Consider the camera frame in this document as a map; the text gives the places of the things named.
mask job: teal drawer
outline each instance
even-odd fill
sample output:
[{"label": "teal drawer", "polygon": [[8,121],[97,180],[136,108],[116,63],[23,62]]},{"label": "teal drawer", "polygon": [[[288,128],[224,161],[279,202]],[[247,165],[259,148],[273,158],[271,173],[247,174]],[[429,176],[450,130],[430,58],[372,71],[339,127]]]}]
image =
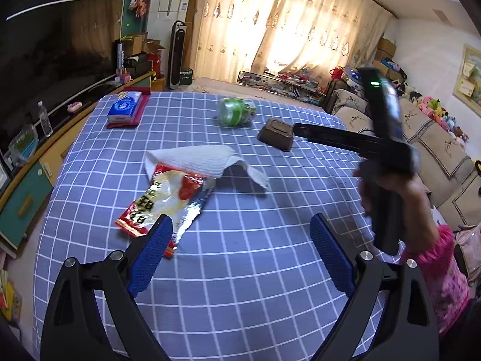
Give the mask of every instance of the teal drawer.
[{"label": "teal drawer", "polygon": [[0,213],[2,236],[18,247],[28,224],[51,190],[49,179],[40,163],[36,162],[18,184]]}]

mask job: red handbag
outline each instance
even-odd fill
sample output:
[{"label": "red handbag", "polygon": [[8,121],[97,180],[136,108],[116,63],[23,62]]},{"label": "red handbag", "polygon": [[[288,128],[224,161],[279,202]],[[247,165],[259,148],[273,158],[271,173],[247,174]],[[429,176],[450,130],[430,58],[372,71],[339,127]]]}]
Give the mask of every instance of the red handbag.
[{"label": "red handbag", "polygon": [[331,79],[341,79],[342,72],[344,72],[344,67],[338,66],[337,68],[334,68],[329,71],[329,74],[331,75]]}]

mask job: blue tissue pack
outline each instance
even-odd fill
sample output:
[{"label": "blue tissue pack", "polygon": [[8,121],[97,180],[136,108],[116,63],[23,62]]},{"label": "blue tissue pack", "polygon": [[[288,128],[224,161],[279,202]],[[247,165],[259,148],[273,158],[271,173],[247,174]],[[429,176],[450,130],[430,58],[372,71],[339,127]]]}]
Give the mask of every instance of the blue tissue pack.
[{"label": "blue tissue pack", "polygon": [[118,100],[110,107],[107,114],[109,123],[132,122],[141,96],[142,92],[120,92]]}]

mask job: tv screen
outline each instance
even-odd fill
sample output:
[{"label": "tv screen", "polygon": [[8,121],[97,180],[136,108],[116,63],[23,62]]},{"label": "tv screen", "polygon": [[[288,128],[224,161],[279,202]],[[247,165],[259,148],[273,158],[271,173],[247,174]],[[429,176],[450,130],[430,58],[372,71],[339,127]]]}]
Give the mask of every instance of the tv screen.
[{"label": "tv screen", "polygon": [[62,0],[7,19],[0,33],[3,153],[25,123],[38,121],[39,101],[50,112],[115,73],[122,9],[123,0]]}]

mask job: blue gripper pad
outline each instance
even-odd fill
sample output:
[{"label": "blue gripper pad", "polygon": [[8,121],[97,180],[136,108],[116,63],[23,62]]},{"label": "blue gripper pad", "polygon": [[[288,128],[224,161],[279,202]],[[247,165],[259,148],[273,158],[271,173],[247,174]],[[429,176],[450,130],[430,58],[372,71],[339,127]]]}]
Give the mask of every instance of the blue gripper pad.
[{"label": "blue gripper pad", "polygon": [[153,235],[145,243],[142,251],[130,268],[130,283],[127,290],[136,297],[139,292],[147,289],[157,266],[172,239],[172,220],[165,216],[164,220],[154,230]]},{"label": "blue gripper pad", "polygon": [[311,239],[316,246],[334,286],[349,297],[354,293],[353,266],[323,220],[314,215],[309,226]]}]

